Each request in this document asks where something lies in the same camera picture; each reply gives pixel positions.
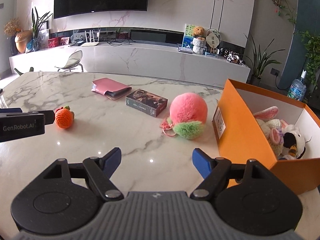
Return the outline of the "orange crochet fruit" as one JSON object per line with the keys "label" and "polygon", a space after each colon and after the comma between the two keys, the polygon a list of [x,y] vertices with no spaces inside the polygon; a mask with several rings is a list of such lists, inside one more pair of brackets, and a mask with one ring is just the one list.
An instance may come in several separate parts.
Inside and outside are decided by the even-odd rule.
{"label": "orange crochet fruit", "polygon": [[55,123],[61,129],[68,129],[74,121],[74,112],[69,106],[58,108],[55,111]]}

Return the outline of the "pink peach plush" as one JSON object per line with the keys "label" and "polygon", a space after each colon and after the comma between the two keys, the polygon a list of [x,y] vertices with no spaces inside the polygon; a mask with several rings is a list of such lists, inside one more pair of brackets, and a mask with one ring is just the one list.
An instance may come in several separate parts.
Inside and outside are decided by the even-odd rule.
{"label": "pink peach plush", "polygon": [[204,132],[207,116],[208,107],[201,96],[180,94],[172,101],[169,116],[161,123],[162,132],[169,137],[196,139]]}

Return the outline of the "white crochet bunny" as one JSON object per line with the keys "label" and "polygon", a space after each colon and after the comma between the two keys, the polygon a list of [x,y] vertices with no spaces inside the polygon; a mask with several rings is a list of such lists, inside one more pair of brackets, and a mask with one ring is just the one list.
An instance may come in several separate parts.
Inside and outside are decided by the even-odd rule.
{"label": "white crochet bunny", "polygon": [[282,133],[282,124],[279,119],[276,119],[278,112],[278,107],[272,106],[254,113],[253,116],[259,124],[276,157],[278,159],[293,159],[291,155],[284,152],[284,134]]}

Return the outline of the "illustrated card box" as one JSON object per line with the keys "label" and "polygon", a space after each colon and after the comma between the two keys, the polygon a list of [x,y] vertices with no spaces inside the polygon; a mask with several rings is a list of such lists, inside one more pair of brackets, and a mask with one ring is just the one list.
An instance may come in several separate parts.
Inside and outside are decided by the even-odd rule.
{"label": "illustrated card box", "polygon": [[166,109],[167,104],[168,99],[143,89],[137,89],[126,96],[127,106],[153,117],[157,117]]}

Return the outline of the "white cow plush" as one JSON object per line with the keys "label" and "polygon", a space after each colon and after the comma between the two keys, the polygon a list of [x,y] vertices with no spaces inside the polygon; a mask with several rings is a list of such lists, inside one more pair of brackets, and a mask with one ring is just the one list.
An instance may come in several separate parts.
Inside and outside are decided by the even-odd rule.
{"label": "white cow plush", "polygon": [[306,151],[306,141],[300,129],[294,125],[286,126],[283,129],[283,151],[279,160],[301,159]]}

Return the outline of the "orange cardboard box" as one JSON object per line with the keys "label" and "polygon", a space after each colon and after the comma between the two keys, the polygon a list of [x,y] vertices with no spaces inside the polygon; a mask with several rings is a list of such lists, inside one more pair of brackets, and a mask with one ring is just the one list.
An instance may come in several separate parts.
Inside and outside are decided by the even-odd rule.
{"label": "orange cardboard box", "polygon": [[[277,118],[298,127],[307,140],[300,159],[277,159],[253,116],[272,106],[279,109]],[[227,80],[212,124],[222,157],[241,164],[257,159],[295,194],[319,186],[319,118],[308,105],[270,90]]]}

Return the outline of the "small white chair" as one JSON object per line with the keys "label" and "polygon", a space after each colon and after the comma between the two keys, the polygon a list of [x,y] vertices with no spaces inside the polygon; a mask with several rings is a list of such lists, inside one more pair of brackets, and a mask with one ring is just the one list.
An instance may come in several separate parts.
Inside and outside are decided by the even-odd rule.
{"label": "small white chair", "polygon": [[74,52],[68,58],[66,64],[63,67],[56,67],[57,71],[71,72],[75,70],[76,67],[80,66],[81,71],[84,72],[84,67],[81,64],[81,59],[83,57],[83,52],[81,50]]}

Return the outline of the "white wifi router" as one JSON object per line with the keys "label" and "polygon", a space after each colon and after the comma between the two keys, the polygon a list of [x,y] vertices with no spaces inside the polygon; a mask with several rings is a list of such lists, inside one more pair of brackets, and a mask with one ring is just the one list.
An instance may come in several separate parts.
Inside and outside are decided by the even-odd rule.
{"label": "white wifi router", "polygon": [[85,31],[85,43],[81,47],[94,47],[100,43],[100,30],[96,33],[93,30]]}

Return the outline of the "black toy vehicle model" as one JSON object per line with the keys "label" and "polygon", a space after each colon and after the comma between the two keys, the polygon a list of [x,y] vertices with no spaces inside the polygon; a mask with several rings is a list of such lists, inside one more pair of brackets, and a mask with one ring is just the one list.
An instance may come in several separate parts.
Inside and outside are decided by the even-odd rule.
{"label": "black toy vehicle model", "polygon": [[224,53],[224,56],[223,56],[229,63],[234,63],[234,64],[239,64],[239,65],[242,65],[243,64],[243,59],[241,57],[240,54],[232,51],[232,50],[229,50],[229,49],[226,49],[225,50],[225,53]]}

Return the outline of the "blue water jug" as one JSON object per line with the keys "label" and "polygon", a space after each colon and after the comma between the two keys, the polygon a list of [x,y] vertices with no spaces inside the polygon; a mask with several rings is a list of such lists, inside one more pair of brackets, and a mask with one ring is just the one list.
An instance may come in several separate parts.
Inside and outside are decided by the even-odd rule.
{"label": "blue water jug", "polygon": [[304,83],[307,71],[303,70],[301,76],[298,79],[294,79],[291,83],[287,96],[289,98],[303,101],[306,93],[306,85]]}

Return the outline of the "potted orchid plant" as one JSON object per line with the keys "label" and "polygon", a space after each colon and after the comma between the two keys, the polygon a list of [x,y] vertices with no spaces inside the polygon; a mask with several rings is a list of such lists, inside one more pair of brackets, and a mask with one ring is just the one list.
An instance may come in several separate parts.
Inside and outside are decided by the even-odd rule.
{"label": "potted orchid plant", "polygon": [[285,49],[277,49],[272,52],[269,52],[268,49],[271,46],[271,44],[274,42],[274,38],[271,40],[271,42],[268,44],[268,46],[264,50],[261,49],[260,45],[257,46],[255,44],[255,40],[252,34],[248,34],[246,38],[247,38],[247,41],[251,40],[251,49],[252,49],[251,55],[244,54],[244,58],[247,59],[248,62],[251,64],[252,74],[249,79],[249,84],[254,86],[259,86],[259,83],[261,81],[261,77],[265,68],[271,64],[281,64],[281,62],[273,58],[273,55],[275,53],[285,51]]}

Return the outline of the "round paper fan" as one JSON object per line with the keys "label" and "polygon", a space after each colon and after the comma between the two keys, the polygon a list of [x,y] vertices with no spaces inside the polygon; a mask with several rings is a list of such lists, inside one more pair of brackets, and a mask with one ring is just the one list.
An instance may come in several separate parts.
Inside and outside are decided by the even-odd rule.
{"label": "round paper fan", "polygon": [[218,30],[210,28],[207,30],[207,51],[214,54],[221,42],[221,34]]}

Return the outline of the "brown teddy bear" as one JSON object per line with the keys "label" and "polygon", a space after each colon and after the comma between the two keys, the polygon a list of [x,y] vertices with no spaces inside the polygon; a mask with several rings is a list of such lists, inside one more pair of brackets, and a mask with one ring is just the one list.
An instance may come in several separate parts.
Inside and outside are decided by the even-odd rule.
{"label": "brown teddy bear", "polygon": [[195,26],[193,28],[193,31],[192,31],[192,36],[194,38],[198,38],[198,37],[204,37],[205,35],[205,29],[201,26]]}

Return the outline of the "hanging pothos plant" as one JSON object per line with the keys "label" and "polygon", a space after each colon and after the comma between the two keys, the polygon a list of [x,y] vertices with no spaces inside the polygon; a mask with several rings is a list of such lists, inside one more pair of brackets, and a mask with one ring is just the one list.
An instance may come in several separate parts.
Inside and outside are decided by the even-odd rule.
{"label": "hanging pothos plant", "polygon": [[309,31],[299,32],[306,49],[306,77],[309,84],[317,88],[316,74],[319,70],[320,36],[312,35]]}

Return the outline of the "wall trailing vine plant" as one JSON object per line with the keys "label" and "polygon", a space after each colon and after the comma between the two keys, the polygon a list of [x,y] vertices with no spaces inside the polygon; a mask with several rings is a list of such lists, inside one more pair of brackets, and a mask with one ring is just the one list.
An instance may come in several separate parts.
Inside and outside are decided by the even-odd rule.
{"label": "wall trailing vine plant", "polygon": [[293,25],[296,26],[297,13],[296,9],[291,6],[288,0],[271,0],[276,6],[276,13],[278,16],[285,16],[287,20]]}

